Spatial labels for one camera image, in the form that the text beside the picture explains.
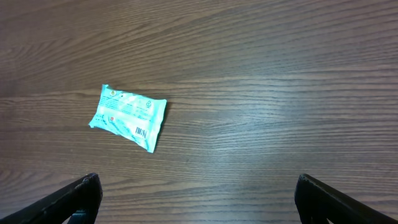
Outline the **teal wet wipes pack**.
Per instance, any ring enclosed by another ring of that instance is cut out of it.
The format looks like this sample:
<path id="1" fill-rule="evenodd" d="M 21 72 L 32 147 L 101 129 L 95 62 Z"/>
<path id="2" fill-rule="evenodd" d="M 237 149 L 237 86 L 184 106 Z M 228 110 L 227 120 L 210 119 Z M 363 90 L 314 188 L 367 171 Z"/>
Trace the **teal wet wipes pack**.
<path id="1" fill-rule="evenodd" d="M 166 106 L 166 100 L 115 90 L 103 84 L 96 113 L 88 125 L 122 136 L 153 153 Z"/>

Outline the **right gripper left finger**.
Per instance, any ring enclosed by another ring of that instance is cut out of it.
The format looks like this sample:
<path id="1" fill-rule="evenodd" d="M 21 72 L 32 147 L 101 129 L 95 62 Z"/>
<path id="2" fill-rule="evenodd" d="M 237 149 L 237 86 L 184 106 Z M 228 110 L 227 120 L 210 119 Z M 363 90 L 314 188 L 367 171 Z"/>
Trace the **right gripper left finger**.
<path id="1" fill-rule="evenodd" d="M 90 173 L 22 210 L 1 219 L 1 224 L 94 224 L 103 191 L 98 174 Z"/>

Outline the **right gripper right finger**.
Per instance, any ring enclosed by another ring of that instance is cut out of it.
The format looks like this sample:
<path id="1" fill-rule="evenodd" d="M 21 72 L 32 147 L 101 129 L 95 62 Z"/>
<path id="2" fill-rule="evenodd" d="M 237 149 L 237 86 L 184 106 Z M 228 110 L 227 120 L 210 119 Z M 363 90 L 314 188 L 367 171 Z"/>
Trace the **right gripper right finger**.
<path id="1" fill-rule="evenodd" d="M 397 220 L 308 174 L 299 176 L 294 200 L 302 223 L 397 224 Z"/>

